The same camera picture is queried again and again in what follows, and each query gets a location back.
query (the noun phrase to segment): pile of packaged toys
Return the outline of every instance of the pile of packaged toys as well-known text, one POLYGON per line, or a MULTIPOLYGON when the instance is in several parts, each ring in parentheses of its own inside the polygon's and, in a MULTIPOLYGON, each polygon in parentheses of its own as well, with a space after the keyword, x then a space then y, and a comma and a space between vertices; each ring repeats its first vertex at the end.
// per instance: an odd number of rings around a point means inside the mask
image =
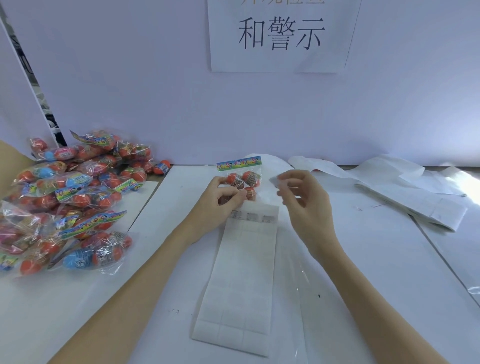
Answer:
POLYGON ((116 272, 133 240, 111 229, 127 213, 112 208, 148 173, 170 169, 153 160, 150 147, 118 135, 72 135, 81 143, 57 149, 31 139, 37 164, 0 201, 0 277, 58 268, 116 272))

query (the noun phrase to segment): paper sign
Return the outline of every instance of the paper sign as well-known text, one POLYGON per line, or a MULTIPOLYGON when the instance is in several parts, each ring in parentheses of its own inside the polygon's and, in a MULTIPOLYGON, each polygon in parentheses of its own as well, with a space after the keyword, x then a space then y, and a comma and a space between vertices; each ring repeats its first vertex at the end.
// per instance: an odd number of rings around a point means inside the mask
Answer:
POLYGON ((214 72, 338 72, 361 0, 208 0, 214 72))

